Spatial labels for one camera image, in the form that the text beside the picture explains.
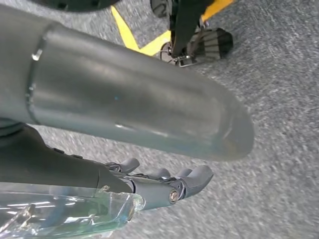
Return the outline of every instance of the yellow floor marking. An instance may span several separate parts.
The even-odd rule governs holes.
[[[149,44],[143,47],[139,52],[148,55],[153,56],[160,51],[163,45],[170,40],[170,31],[166,31],[163,34],[155,38],[154,40],[150,42]]]
[[[225,9],[234,1],[234,0],[215,0],[213,4],[206,9],[206,11],[202,16],[202,19],[203,21],[208,20],[209,18]]]
[[[234,0],[215,0],[213,4],[206,9],[206,11],[202,16],[202,19],[207,20],[233,3],[234,1]],[[123,20],[123,18],[122,18],[121,15],[119,15],[119,13],[113,6],[111,7],[111,11],[113,16],[115,18],[115,21],[116,22],[119,34],[121,35],[124,44],[125,47],[131,50],[138,51],[148,56],[153,56],[160,52],[160,48],[162,48],[164,43],[168,42],[170,39],[170,31],[166,31],[140,49],[132,31]]]
[[[129,49],[138,51],[138,45],[129,28],[129,26],[119,15],[119,13],[113,6],[111,6],[113,16],[116,22],[117,28],[119,28],[119,34],[123,40],[124,44]]]

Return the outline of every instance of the black mechanical arm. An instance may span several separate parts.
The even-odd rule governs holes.
[[[119,0],[32,0],[63,11],[94,11]],[[157,17],[166,17],[171,32],[169,42],[163,46],[160,58],[184,67],[205,60],[221,59],[233,48],[231,33],[221,28],[210,29],[201,16],[214,0],[150,0]]]
[[[98,163],[47,146],[46,125],[196,158],[252,150],[246,111],[213,81],[57,22],[0,4],[0,181],[141,195],[144,210],[197,194],[201,166],[132,174],[136,159]]]

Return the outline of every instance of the black foot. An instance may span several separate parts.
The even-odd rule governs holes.
[[[60,11],[88,12],[110,7],[119,0],[30,0]]]
[[[221,59],[228,55],[233,47],[233,36],[221,28],[205,29],[195,33],[190,41],[193,56]]]
[[[156,17],[166,17],[166,2],[165,0],[150,0],[150,8]]]

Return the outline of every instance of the black wheel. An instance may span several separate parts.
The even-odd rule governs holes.
[[[163,18],[166,16],[166,0],[150,0],[150,8],[156,17]]]
[[[61,11],[88,12],[104,9],[119,0],[29,0]]]

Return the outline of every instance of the transparent plastic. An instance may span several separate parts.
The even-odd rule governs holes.
[[[0,183],[0,239],[106,238],[143,206],[137,194]]]

